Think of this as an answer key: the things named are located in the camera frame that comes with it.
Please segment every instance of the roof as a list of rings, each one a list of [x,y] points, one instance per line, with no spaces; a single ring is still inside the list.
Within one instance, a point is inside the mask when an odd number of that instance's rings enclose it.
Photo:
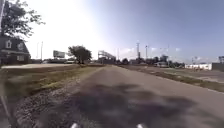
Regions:
[[[6,42],[11,42],[11,48],[6,48]],[[29,54],[23,40],[10,37],[0,37],[0,51],[15,54]]]

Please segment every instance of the road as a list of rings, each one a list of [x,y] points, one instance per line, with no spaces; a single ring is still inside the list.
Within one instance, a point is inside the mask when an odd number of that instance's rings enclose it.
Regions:
[[[107,67],[81,82],[65,102],[40,113],[39,127],[223,128],[224,94]]]

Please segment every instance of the billboard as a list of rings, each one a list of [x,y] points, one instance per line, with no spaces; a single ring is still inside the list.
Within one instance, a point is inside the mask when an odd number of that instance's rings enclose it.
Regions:
[[[65,52],[60,52],[60,51],[54,50],[53,56],[55,58],[65,58]]]

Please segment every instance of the blue sky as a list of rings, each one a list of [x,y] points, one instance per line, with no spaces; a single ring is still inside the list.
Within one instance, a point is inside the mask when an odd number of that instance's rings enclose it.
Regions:
[[[217,61],[224,55],[224,0],[38,0],[28,1],[46,22],[34,26],[27,43],[33,58],[37,42],[44,42],[44,58],[52,50],[84,45],[120,58],[167,54],[173,60]]]

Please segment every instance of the grass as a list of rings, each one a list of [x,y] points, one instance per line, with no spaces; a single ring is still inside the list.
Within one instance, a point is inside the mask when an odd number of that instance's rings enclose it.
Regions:
[[[155,72],[155,71],[150,71],[146,69],[142,69],[141,67],[130,67],[130,66],[122,66],[123,68],[127,68],[130,70],[136,70],[144,73],[148,73],[151,75],[191,84],[194,86],[200,86],[203,88],[208,88],[212,90],[216,90],[219,92],[224,92],[224,84],[223,83],[218,83],[218,82],[211,82],[211,81],[206,81],[206,80],[200,80],[200,79],[195,79],[192,77],[186,77],[186,76],[180,76],[180,75],[174,75],[174,74],[169,74],[165,72]]]
[[[20,69],[20,73],[8,71],[5,81],[8,96],[27,97],[43,90],[54,90],[65,85],[63,82],[78,79],[81,75],[96,70],[100,66],[67,66],[43,69]]]

